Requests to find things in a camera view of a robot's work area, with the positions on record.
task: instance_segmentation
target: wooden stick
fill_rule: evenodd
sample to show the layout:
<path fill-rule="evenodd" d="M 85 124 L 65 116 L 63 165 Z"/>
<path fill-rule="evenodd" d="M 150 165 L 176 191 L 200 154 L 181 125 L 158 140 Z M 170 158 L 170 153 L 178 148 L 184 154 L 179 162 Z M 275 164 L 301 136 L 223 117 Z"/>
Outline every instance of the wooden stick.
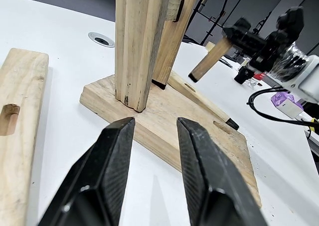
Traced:
<path fill-rule="evenodd" d="M 235 130 L 238 129 L 239 126 L 225 112 L 223 112 L 218 106 L 204 97 L 193 86 L 188 84 L 176 72 L 172 71 L 170 73 L 168 84 L 176 91 L 180 92 L 185 97 L 192 100 L 194 103 L 196 103 L 212 115 L 215 115 L 216 117 L 221 119 L 224 123 L 228 124 Z"/>
<path fill-rule="evenodd" d="M 164 24 L 152 81 L 162 89 L 164 89 L 167 84 L 195 1 L 196 0 L 184 0 L 184 6 L 178 22 L 166 21 Z"/>
<path fill-rule="evenodd" d="M 146 107 L 168 2 L 120 0 L 116 3 L 117 17 L 123 14 L 121 5 L 125 5 L 125 20 L 123 17 L 119 17 L 119 22 L 116 20 L 116 48 L 119 49 L 116 50 L 115 95 L 138 112 Z"/>
<path fill-rule="evenodd" d="M 209 69 L 211 69 L 217 61 L 228 52 L 232 47 L 232 43 L 223 37 L 213 49 L 199 62 L 199 64 L 188 75 L 195 83 L 201 79 Z"/>
<path fill-rule="evenodd" d="M 48 55 L 11 49 L 0 69 L 0 225 L 25 225 Z"/>
<path fill-rule="evenodd" d="M 169 0 L 166 18 L 165 18 L 166 21 L 176 20 L 180 3 L 181 3 L 181 0 Z"/>

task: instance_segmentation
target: purple object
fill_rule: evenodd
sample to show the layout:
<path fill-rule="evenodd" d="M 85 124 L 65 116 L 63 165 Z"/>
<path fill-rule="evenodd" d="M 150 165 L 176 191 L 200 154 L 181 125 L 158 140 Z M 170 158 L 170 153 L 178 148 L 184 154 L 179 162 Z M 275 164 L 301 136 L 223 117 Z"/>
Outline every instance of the purple object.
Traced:
<path fill-rule="evenodd" d="M 274 94 L 271 98 L 272 103 L 275 107 L 279 106 L 281 103 L 283 103 L 286 99 L 289 99 L 293 103 L 295 103 L 295 98 L 293 95 L 286 93 L 286 92 L 278 92 Z M 297 106 L 299 106 L 302 110 L 304 109 L 303 106 L 301 106 L 300 103 L 295 103 Z"/>

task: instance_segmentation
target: white device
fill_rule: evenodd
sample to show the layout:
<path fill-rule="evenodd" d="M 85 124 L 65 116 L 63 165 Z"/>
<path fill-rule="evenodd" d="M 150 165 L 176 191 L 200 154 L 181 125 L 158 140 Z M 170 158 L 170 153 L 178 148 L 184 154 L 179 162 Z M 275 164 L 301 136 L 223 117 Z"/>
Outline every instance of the white device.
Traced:
<path fill-rule="evenodd" d="M 319 103 L 319 57 L 309 56 L 304 68 L 292 79 L 281 85 L 310 103 Z"/>

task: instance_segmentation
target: wooden plank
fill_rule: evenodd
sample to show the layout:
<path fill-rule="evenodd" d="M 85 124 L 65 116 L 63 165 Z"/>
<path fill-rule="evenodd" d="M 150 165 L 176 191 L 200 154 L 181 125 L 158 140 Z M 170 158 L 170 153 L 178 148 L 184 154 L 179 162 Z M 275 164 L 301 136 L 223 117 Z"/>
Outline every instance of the wooden plank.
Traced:
<path fill-rule="evenodd" d="M 180 3 L 181 3 L 181 0 L 169 0 L 166 18 L 165 18 L 166 21 L 176 20 Z"/>
<path fill-rule="evenodd" d="M 134 139 L 179 171 L 181 167 L 176 119 L 182 116 L 199 122 L 235 163 L 256 202 L 261 205 L 245 137 L 171 86 L 162 90 L 152 84 L 147 108 L 142 113 L 125 107 L 114 98 L 114 76 L 86 85 L 80 103 L 108 122 L 134 116 Z"/>
<path fill-rule="evenodd" d="M 116 55 L 116 98 L 138 112 L 146 107 L 168 1 L 121 0 L 116 5 L 118 16 L 125 4 L 125 21 L 116 25 L 116 45 L 121 49 L 124 29 L 123 54 L 119 49 Z"/>
<path fill-rule="evenodd" d="M 25 224 L 48 55 L 11 49 L 0 69 L 0 225 Z"/>
<path fill-rule="evenodd" d="M 167 84 L 180 43 L 196 0 L 184 0 L 178 22 L 166 21 L 160 40 L 159 53 L 153 73 L 153 82 L 164 88 Z"/>
<path fill-rule="evenodd" d="M 181 78 L 176 72 L 172 71 L 167 82 L 176 91 L 183 94 L 185 97 L 211 113 L 215 115 L 223 122 L 227 122 L 230 117 L 223 112 L 218 106 L 204 97 L 200 92 L 198 92 L 193 86 L 188 84 L 183 78 Z"/>
<path fill-rule="evenodd" d="M 192 79 L 192 81 L 197 82 L 217 63 L 222 56 L 228 52 L 232 46 L 232 43 L 227 38 L 223 37 L 188 76 Z"/>

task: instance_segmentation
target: wooden post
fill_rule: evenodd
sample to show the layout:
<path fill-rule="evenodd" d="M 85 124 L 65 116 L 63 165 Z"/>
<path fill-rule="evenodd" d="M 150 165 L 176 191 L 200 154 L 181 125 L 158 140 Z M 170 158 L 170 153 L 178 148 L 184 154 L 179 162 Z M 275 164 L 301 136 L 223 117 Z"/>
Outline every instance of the wooden post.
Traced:
<path fill-rule="evenodd" d="M 184 0 L 178 22 L 166 21 L 160 40 L 159 53 L 153 73 L 153 83 L 165 88 L 173 67 L 180 43 L 196 0 Z"/>
<path fill-rule="evenodd" d="M 145 109 L 169 0 L 116 0 L 116 99 Z"/>
<path fill-rule="evenodd" d="M 227 38 L 223 37 L 191 71 L 188 75 L 189 78 L 196 83 L 222 56 L 225 55 L 225 53 L 228 52 L 229 49 L 231 49 L 232 46 L 232 43 Z"/>

